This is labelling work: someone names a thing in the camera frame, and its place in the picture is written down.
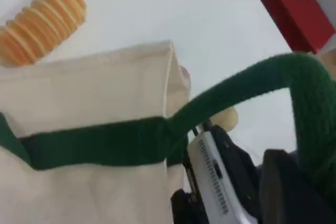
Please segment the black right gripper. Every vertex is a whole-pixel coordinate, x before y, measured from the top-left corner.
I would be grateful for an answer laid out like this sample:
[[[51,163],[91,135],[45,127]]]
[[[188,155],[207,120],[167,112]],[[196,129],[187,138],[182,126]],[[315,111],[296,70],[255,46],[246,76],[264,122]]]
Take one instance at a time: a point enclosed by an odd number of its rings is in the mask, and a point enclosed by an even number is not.
[[[258,223],[262,223],[259,178],[249,154],[211,121],[204,121],[193,128],[194,136],[202,132],[211,133],[239,202]]]

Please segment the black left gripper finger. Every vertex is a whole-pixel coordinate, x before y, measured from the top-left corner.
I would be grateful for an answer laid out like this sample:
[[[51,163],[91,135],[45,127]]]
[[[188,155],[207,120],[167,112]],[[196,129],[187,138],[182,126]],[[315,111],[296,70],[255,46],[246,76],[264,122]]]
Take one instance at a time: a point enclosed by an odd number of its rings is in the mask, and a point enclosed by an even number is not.
[[[263,223],[335,223],[335,212],[283,150],[266,150],[261,169]]]

